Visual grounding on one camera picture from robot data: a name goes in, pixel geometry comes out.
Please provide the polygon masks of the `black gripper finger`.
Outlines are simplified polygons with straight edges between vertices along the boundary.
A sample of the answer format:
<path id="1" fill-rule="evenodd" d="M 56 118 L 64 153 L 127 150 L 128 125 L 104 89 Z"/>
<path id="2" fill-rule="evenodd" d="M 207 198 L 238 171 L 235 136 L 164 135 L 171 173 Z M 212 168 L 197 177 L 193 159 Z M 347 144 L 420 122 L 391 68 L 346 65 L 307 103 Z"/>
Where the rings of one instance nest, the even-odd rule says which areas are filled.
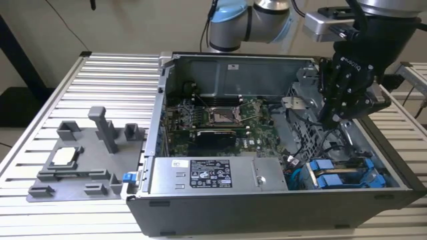
<path id="1" fill-rule="evenodd" d="M 334 120 L 336 111 L 340 109 L 347 77 L 340 64 L 326 57 L 319 60 L 319 84 L 318 91 L 322 94 L 323 107 L 318 121 L 324 128 L 335 128 L 338 120 Z"/>
<path id="2" fill-rule="evenodd" d="M 354 119 L 367 115 L 372 106 L 372 94 L 364 90 L 348 88 L 343 91 L 338 104 L 338 116 L 342 119 Z"/>

